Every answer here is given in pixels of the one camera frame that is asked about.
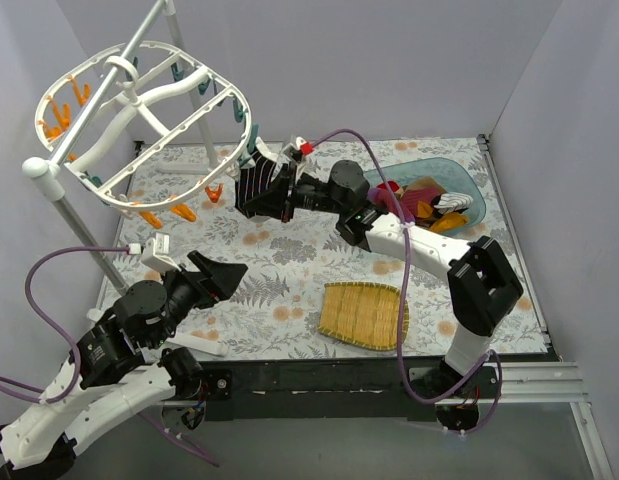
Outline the black white striped sock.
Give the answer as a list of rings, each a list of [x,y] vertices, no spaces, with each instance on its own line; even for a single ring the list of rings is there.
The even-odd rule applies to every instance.
[[[245,209],[245,203],[269,188],[271,181],[280,169],[279,154],[273,152],[268,145],[258,137],[251,160],[254,165],[240,170],[240,177],[235,182],[235,208],[246,218],[252,218],[255,213]]]

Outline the purple striped sock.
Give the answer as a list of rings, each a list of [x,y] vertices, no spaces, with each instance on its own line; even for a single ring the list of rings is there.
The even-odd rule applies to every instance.
[[[406,218],[428,219],[433,215],[435,201],[441,196],[435,187],[405,190],[400,198]]]
[[[399,216],[400,213],[402,213],[404,220],[408,223],[413,223],[415,221],[413,213],[409,210],[404,201],[398,199],[392,191],[377,187],[370,188],[367,192],[367,199],[374,205],[381,207],[396,216]]]

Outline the white black pinstripe sock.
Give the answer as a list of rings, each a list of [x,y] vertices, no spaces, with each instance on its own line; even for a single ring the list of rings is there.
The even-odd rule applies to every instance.
[[[433,208],[440,214],[464,211],[472,204],[470,195],[458,192],[443,193],[432,202]]]

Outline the mustard yellow sock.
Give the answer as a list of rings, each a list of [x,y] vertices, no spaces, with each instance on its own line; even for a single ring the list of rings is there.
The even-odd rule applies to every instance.
[[[437,219],[429,230],[434,233],[443,233],[465,226],[468,223],[468,217],[459,212],[450,212],[444,214]]]

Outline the red white patterned sock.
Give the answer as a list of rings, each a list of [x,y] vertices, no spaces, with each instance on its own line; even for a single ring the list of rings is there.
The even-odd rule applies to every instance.
[[[389,181],[388,184],[380,183],[377,185],[377,188],[391,191],[397,198],[400,198],[404,194],[404,189],[394,181]]]

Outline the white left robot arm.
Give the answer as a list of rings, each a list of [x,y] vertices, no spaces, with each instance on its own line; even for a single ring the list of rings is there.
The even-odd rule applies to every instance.
[[[197,251],[188,258],[194,270],[169,265],[100,313],[53,382],[0,426],[0,479],[58,479],[95,440],[163,400],[193,402],[199,419],[206,401],[230,398],[229,370],[207,370],[187,347],[164,344],[193,310],[230,299],[248,268]]]

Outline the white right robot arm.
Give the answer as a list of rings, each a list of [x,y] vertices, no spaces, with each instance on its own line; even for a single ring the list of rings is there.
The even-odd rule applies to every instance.
[[[478,384],[476,371],[491,357],[489,347],[501,321],[513,310],[523,287],[501,246],[483,236],[474,242],[409,225],[368,199],[369,182],[361,167],[340,160],[321,181],[296,172],[297,162],[277,167],[264,156],[240,171],[237,209],[246,217],[281,222],[296,209],[337,215],[336,229],[351,246],[404,261],[444,281],[458,327],[439,365],[411,380],[402,371],[408,394],[424,404],[464,397]]]

